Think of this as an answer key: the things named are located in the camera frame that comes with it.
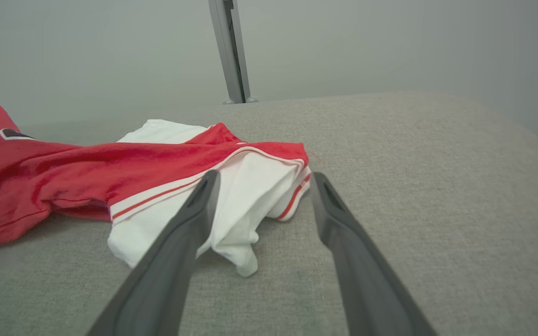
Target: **red fabric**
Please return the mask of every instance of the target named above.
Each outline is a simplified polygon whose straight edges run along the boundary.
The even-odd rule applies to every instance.
[[[0,107],[0,131],[3,128],[20,131]],[[109,221],[107,209],[112,204],[208,170],[242,146],[308,164],[302,143],[238,142],[224,124],[178,145],[81,147],[7,140],[0,134],[0,245],[22,236],[51,211]]]

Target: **gray couch cushion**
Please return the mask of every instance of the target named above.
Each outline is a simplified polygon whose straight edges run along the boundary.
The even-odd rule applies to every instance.
[[[146,119],[223,122],[249,142],[303,142],[441,334],[538,334],[538,138],[474,102],[385,93],[135,112],[21,127],[41,140],[117,140]],[[83,334],[129,272],[110,225],[53,216],[0,247],[0,335]],[[267,220],[258,274],[197,261],[183,334],[344,334],[310,200]]]

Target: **black logo patch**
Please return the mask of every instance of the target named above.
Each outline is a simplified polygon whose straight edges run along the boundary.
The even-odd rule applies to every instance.
[[[3,128],[0,130],[0,135],[4,140],[36,140],[35,138],[16,132],[10,128]]]

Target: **red stripe trim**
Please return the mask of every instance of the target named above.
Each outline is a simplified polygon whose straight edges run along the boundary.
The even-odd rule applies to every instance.
[[[169,189],[169,190],[163,191],[162,193],[159,193],[159,194],[157,194],[157,195],[155,195],[155,196],[150,196],[150,197],[147,198],[146,200],[142,200],[142,201],[138,202],[137,204],[134,204],[134,205],[132,205],[132,206],[129,206],[128,208],[125,208],[124,210],[122,210],[122,211],[116,213],[115,215],[113,215],[113,216],[111,217],[111,219],[113,220],[113,219],[115,219],[116,217],[119,217],[119,216],[121,216],[121,215],[124,215],[124,213],[127,213],[128,211],[131,211],[131,210],[133,210],[133,209],[136,209],[136,208],[138,208],[139,206],[141,206],[141,205],[143,205],[143,204],[145,204],[145,203],[147,203],[147,202],[151,202],[152,200],[154,200],[155,198],[158,198],[159,196],[163,196],[163,195],[165,195],[165,194],[169,194],[169,193],[171,193],[171,192],[173,192],[173,191],[176,191],[176,190],[178,190],[178,189],[182,189],[183,187],[187,187],[188,185],[191,185],[192,183],[195,183],[195,182],[198,182],[198,181],[200,181],[200,179],[196,179],[196,180],[194,180],[194,181],[192,181],[192,182],[190,182],[190,183],[186,183],[185,185],[181,185],[180,187],[175,187],[174,189]]]
[[[304,179],[304,182],[308,182],[308,180],[310,180],[310,174],[307,175],[307,177]],[[298,193],[300,192],[302,188],[303,188],[303,183],[301,183],[300,185],[296,187],[296,190],[294,190],[294,193],[292,195],[292,198],[290,198],[290,203],[288,203],[286,210],[284,210],[283,213],[279,215],[279,217],[277,217],[277,219],[282,219],[286,217],[288,212],[290,212],[290,210],[292,209],[292,206],[294,205],[294,201],[296,200],[296,196],[298,195]]]

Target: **clothing pile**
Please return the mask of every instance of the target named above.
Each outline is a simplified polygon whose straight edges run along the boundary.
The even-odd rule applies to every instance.
[[[0,107],[0,245],[51,212],[100,219],[113,223],[111,251],[134,267],[210,169],[221,186],[197,257],[211,248],[250,276],[259,223],[290,219],[308,189],[302,143],[247,143],[222,123],[148,120],[118,142],[81,147],[22,134]]]

